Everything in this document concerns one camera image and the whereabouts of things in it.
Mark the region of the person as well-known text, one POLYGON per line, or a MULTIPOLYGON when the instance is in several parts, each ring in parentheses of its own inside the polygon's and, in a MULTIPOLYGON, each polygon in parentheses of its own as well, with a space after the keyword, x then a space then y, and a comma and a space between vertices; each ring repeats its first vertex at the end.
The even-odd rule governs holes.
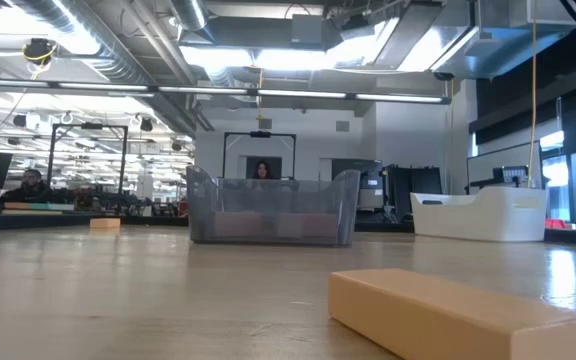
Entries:
POLYGON ((270 167, 270 164, 268 162, 266 162, 265 160, 261 160, 256 164, 254 173, 253 173, 253 178, 254 179, 260 179, 260 180, 271 180, 274 178, 273 173, 272 173, 272 169, 270 167))
POLYGON ((19 188, 7 191, 1 197, 3 202, 45 203, 50 200, 51 189, 42 180, 42 174, 35 169, 27 169, 22 176, 19 188))

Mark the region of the grey translucent plastic bin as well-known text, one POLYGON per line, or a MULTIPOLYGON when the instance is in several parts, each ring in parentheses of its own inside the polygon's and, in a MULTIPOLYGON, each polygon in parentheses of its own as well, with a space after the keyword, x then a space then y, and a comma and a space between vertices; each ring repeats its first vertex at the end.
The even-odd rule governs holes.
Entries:
POLYGON ((360 172, 345 170, 332 181, 258 180, 212 178, 202 168, 187 168, 190 239, 195 243, 282 244, 347 247, 352 244, 360 172), (273 225, 271 235, 225 239, 213 236, 218 212, 258 213, 273 225), (333 214, 337 236, 332 238, 281 238, 276 234, 280 213, 333 214))

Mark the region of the long ceiling light strip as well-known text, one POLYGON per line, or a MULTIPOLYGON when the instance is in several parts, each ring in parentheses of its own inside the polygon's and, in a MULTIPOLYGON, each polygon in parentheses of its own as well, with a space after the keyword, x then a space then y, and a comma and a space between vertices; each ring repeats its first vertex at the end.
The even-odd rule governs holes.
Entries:
POLYGON ((0 88, 27 89, 46 91, 47 89, 80 92, 122 93, 125 96, 150 96, 155 94, 192 94, 192 95, 220 95, 220 96, 252 96, 252 97, 285 97, 285 98, 312 98, 325 100, 345 101, 372 101, 392 103, 414 103, 448 105, 452 99, 439 96, 422 96, 408 94, 382 94, 382 93, 353 93, 335 91, 311 90, 280 90, 266 88, 231 88, 231 87, 201 87, 189 85, 160 86, 160 85, 134 85, 115 83, 90 82, 64 82, 42 80, 0 79, 0 88))

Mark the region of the black cabinet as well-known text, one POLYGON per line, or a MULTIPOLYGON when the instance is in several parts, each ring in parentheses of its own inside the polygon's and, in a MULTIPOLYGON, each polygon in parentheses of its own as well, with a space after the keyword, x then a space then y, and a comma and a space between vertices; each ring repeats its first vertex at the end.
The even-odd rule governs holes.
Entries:
POLYGON ((440 170, 437 167, 406 168, 390 165, 387 170, 388 202, 398 223, 411 220, 411 193, 442 194, 440 170))

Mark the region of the white plastic bin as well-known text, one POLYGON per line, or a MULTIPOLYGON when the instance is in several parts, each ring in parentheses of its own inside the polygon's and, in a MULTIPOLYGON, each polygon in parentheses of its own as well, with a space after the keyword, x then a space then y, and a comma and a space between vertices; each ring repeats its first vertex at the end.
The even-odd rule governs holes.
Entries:
POLYGON ((474 195, 410 195, 417 235, 489 242, 544 239, 547 192, 487 187, 474 195))

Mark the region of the long orange wooden block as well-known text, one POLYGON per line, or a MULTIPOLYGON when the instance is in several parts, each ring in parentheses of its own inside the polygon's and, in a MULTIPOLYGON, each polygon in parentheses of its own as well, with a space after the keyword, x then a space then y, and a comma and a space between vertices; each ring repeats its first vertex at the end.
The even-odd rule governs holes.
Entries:
POLYGON ((576 360, 576 311, 401 269, 334 272, 331 318, 404 360, 576 360))

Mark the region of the small dark computer monitor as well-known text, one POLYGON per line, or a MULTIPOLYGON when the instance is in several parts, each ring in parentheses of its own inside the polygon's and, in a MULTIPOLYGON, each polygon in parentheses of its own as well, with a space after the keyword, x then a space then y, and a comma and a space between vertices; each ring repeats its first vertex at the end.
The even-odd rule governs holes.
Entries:
POLYGON ((502 166, 493 169, 493 180, 495 184, 513 184, 519 187, 528 180, 529 168, 524 166, 502 166))

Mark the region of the black metal stand frame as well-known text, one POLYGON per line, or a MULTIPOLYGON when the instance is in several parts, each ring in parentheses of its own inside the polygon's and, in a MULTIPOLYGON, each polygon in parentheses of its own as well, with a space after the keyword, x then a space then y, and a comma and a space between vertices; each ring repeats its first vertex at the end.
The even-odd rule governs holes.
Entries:
POLYGON ((250 131, 250 132, 225 132, 223 134, 223 149, 222 149, 222 169, 221 169, 221 177, 225 177, 226 175, 226 157, 227 151, 229 149, 229 145, 234 145, 235 141, 232 143, 228 143, 228 138, 231 136, 248 136, 251 138, 271 138, 271 137, 289 137, 293 141, 292 150, 292 177, 294 178, 296 173, 296 147, 297 147, 297 135, 296 134, 289 134, 289 133, 272 133, 269 131, 250 131))
POLYGON ((49 185, 52 184, 54 157, 55 157, 55 147, 56 144, 64 138, 72 129, 80 128, 84 130, 103 130, 103 129, 120 129, 123 131, 123 136, 120 137, 122 144, 121 160, 120 160, 120 171, 119 171, 119 184, 118 191, 119 195, 123 194, 124 185, 124 173, 126 165, 126 156, 128 150, 128 127, 126 125, 105 125, 101 122, 84 122, 81 124, 65 124, 56 123, 52 125, 52 133, 50 137, 50 148, 48 155, 48 168, 46 172, 46 181, 49 185))

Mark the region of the silver round ventilation duct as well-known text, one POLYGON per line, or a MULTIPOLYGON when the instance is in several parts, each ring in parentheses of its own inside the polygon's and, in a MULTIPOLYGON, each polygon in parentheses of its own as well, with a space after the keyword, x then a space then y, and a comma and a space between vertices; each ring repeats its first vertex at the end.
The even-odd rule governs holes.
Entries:
POLYGON ((171 9, 184 30, 203 29, 209 20, 204 0, 169 0, 171 9))

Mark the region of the metal air duct box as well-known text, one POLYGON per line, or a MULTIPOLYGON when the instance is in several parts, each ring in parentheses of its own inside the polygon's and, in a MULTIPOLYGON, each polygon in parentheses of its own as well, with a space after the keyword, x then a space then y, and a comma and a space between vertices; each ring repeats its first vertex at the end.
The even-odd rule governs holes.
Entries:
POLYGON ((576 28, 560 0, 408 0, 401 18, 421 28, 398 71, 468 79, 501 76, 576 28))

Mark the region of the black aluminium table frame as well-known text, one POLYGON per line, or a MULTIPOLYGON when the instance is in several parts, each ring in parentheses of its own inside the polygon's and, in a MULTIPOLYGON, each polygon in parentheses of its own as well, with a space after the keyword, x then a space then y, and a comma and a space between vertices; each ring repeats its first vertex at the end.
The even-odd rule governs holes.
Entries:
MULTIPOLYGON (((0 230, 50 228, 88 225, 95 215, 66 214, 66 215, 0 215, 0 230)), ((149 225, 187 228, 187 218, 181 217, 138 217, 121 216, 122 225, 149 225)), ((408 224, 376 224, 358 223, 356 232, 380 233, 413 233, 414 226, 408 224)), ((553 244, 576 245, 576 230, 546 229, 544 241, 553 244)))

